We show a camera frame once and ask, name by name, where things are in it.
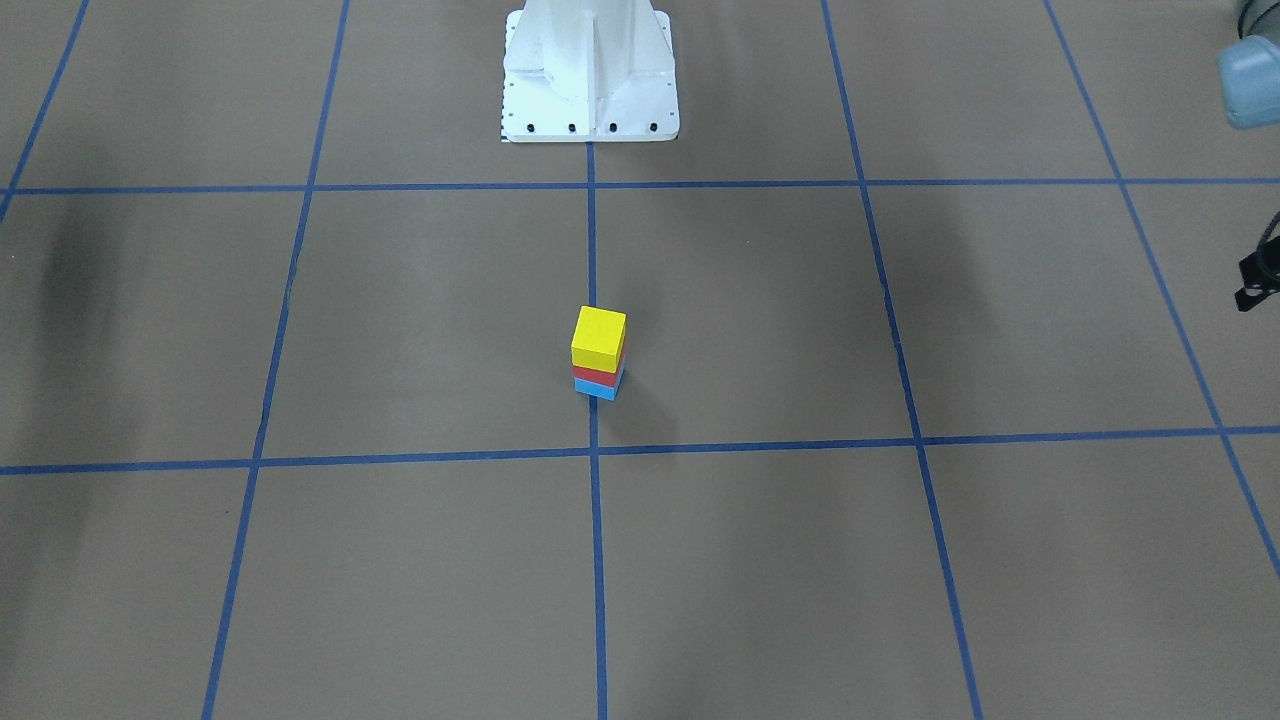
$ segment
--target blue plastic cap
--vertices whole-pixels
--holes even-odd
[[[1226,119],[1236,129],[1280,122],[1280,47],[1251,35],[1217,59]]]

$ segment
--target blue block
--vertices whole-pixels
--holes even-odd
[[[622,378],[618,378],[618,384],[622,384]],[[600,400],[613,400],[618,396],[618,388],[616,387],[602,386],[600,383],[593,383],[581,378],[573,378],[573,389],[582,395],[599,397]]]

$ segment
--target gray floor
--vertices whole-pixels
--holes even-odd
[[[0,716],[1280,716],[1230,0],[662,0],[595,149],[515,4],[0,3]]]

